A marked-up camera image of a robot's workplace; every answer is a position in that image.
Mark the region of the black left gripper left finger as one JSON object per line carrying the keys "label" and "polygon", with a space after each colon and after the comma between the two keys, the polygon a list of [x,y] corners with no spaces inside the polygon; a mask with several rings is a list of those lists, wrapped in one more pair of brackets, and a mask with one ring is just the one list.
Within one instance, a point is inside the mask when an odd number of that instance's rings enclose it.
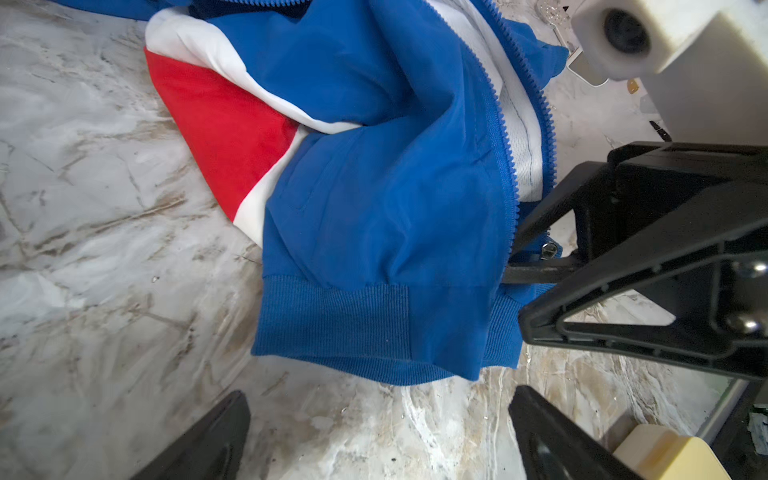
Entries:
{"label": "black left gripper left finger", "polygon": [[236,478],[250,419],[245,394],[230,392],[132,479]]}

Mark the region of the blue red white jacket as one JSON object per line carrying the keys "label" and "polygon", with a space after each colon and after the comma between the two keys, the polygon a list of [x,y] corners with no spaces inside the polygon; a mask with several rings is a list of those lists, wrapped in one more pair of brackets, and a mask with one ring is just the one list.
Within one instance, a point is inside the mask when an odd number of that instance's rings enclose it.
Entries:
{"label": "blue red white jacket", "polygon": [[502,275],[555,181],[564,47],[491,1],[80,1],[142,20],[151,80],[262,250],[252,352],[392,385],[514,368]]}

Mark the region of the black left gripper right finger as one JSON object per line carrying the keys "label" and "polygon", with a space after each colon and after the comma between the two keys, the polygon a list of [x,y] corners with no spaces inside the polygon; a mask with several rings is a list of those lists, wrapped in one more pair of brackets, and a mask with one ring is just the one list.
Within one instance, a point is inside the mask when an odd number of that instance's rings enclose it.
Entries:
{"label": "black left gripper right finger", "polygon": [[508,412],[529,479],[641,478],[530,386],[515,389]]}

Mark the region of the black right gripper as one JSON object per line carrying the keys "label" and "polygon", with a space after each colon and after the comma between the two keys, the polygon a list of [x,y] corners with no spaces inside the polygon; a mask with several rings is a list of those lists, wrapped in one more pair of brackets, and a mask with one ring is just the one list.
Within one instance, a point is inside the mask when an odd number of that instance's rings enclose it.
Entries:
{"label": "black right gripper", "polygon": [[[581,163],[524,218],[511,256],[569,212],[574,252],[512,259],[502,277],[504,284],[558,283],[520,312],[527,343],[766,378],[766,149],[632,144],[607,163]],[[672,321],[573,321],[629,290]]]}

